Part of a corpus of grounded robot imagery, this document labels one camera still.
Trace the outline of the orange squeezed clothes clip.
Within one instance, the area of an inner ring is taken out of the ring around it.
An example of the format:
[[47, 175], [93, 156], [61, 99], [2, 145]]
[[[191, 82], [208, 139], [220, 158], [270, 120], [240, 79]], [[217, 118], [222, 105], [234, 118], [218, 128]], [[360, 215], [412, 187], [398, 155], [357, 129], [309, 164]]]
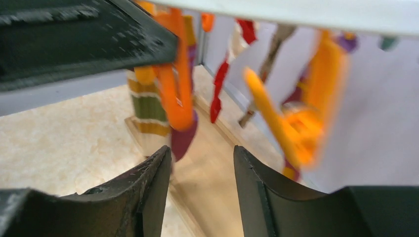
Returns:
[[150, 2], [136, 0], [135, 3], [178, 37], [175, 61], [154, 66], [154, 71], [160, 84], [162, 107], [169, 124], [175, 130], [187, 130], [193, 125], [194, 114], [188, 41], [181, 10], [170, 7], [168, 11], [157, 12], [155, 5]]

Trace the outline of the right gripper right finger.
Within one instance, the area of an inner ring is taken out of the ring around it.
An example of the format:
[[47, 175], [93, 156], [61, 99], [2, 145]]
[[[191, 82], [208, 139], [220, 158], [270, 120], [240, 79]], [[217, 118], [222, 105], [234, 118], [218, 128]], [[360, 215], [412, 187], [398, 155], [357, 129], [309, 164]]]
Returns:
[[326, 194], [285, 177], [242, 146], [234, 169], [247, 237], [416, 237], [417, 186], [347, 186]]

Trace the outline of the white round clip hanger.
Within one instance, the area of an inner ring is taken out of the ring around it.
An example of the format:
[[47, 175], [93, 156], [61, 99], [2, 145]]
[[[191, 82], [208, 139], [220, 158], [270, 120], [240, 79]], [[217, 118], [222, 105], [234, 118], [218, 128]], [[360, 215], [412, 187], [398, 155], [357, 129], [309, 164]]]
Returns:
[[419, 35], [417, 0], [154, 0], [240, 18], [382, 35]]

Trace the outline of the beige striped ribbed sock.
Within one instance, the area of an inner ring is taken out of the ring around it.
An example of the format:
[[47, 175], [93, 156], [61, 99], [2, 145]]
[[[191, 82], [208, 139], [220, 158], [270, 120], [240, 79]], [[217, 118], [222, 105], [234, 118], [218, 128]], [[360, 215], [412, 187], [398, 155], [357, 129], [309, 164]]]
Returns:
[[143, 85], [138, 82], [134, 69], [127, 70], [127, 84], [134, 109], [133, 123], [139, 132], [140, 146], [144, 156], [151, 156], [163, 145], [171, 148], [172, 159], [180, 161], [188, 151], [197, 131], [198, 115], [185, 131], [170, 127], [166, 112], [161, 105], [160, 90], [155, 83]]

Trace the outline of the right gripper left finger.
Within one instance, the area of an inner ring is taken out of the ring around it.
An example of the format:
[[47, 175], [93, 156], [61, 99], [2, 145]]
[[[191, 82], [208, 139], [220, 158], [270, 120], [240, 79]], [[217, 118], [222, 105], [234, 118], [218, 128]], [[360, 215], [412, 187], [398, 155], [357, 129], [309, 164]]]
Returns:
[[171, 172], [161, 147], [141, 164], [83, 194], [0, 192], [3, 237], [159, 237]]

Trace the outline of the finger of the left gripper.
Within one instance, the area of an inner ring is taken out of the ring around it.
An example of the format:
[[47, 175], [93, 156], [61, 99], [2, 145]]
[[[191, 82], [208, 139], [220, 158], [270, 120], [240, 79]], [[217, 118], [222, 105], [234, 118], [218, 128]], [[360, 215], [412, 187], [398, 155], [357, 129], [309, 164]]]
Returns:
[[131, 0], [3, 0], [0, 89], [171, 63], [177, 45]]

